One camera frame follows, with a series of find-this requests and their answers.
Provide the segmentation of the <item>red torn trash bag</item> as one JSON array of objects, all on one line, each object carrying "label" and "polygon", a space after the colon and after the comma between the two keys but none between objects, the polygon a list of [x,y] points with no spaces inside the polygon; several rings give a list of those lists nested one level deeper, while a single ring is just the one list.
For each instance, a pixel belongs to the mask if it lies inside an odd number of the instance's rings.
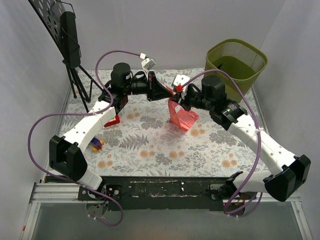
[{"label": "red torn trash bag", "polygon": [[178,104],[171,99],[168,99],[167,104],[170,115],[169,121],[185,132],[187,132],[199,118],[199,115],[192,110],[186,111],[183,108],[176,110]]}]

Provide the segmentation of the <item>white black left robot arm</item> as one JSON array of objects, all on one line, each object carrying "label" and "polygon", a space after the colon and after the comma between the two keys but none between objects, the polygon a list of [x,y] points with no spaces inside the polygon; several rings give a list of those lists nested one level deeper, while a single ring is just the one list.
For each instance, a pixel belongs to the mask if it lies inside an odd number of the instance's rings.
[{"label": "white black left robot arm", "polygon": [[141,75],[133,75],[131,67],[124,62],[117,63],[111,72],[111,79],[90,110],[71,130],[63,136],[53,136],[49,142],[49,166],[67,177],[89,188],[89,194],[95,200],[106,196],[106,187],[102,178],[90,170],[84,157],[84,151],[96,134],[128,103],[129,95],[146,95],[148,101],[158,101],[171,97],[171,92],[160,84],[152,67],[153,59],[142,61]]}]

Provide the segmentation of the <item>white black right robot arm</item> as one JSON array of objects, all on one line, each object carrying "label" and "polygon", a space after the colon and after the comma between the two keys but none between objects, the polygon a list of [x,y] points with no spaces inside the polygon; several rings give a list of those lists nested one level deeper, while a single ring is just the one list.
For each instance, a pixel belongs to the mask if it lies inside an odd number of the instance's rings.
[{"label": "white black right robot arm", "polygon": [[307,179],[311,161],[304,154],[297,156],[272,139],[255,122],[245,108],[228,99],[225,84],[216,75],[205,76],[201,89],[194,89],[190,78],[176,75],[172,82],[172,100],[186,111],[191,108],[207,110],[211,119],[227,132],[245,143],[264,162],[268,172],[253,173],[243,186],[245,174],[237,172],[225,184],[214,190],[220,197],[237,199],[246,192],[268,193],[280,202],[286,201]]}]

